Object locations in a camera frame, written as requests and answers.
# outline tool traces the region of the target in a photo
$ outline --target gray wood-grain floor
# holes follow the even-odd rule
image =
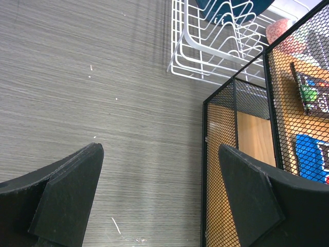
[[[202,101],[216,86],[166,73],[170,8],[0,0],[0,182],[101,143],[83,246],[199,246]]]

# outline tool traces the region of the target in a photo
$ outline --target wire mesh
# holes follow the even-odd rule
[[[329,183],[329,6],[265,54],[279,166]]]
[[[238,247],[233,216],[228,201],[218,148],[227,144],[238,148],[237,111],[263,119],[269,118],[266,90],[240,79],[225,83],[205,103],[207,108],[207,202],[205,246]]]

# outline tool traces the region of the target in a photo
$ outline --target teal object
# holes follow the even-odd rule
[[[251,0],[253,2],[253,8],[251,12],[255,13],[256,16],[263,13],[273,2],[274,0]],[[221,24],[224,24],[226,22],[232,22],[232,16],[225,15],[226,13],[231,13],[231,8],[229,4],[223,4],[221,9],[218,11],[219,7],[222,3],[228,2],[228,0],[196,0],[196,3],[198,4],[199,8],[205,9],[202,12],[202,15],[206,17],[206,20],[208,22],[217,23],[223,18],[223,22]],[[231,0],[232,6],[237,6],[239,4],[245,3],[246,0]],[[242,5],[237,8],[233,8],[233,14],[234,16],[239,16],[242,14],[247,14],[248,11],[251,8],[251,4]],[[254,15],[247,15],[246,18],[241,17],[235,22],[237,24],[250,21],[254,18]]]

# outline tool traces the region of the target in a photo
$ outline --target wooden panel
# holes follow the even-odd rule
[[[276,166],[269,120],[238,112],[237,131],[240,151]]]

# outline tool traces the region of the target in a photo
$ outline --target metal mesh panel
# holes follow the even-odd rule
[[[329,6],[265,55],[275,146],[283,169],[329,176]]]
[[[207,117],[207,185],[205,245],[240,246],[218,159],[218,148],[227,144],[238,148],[237,111],[269,118],[266,90],[240,79],[225,83],[205,104]]]
[[[269,119],[266,89],[235,78],[236,110],[255,117]]]
[[[218,159],[220,144],[236,147],[233,82],[208,103],[206,246],[240,246]]]

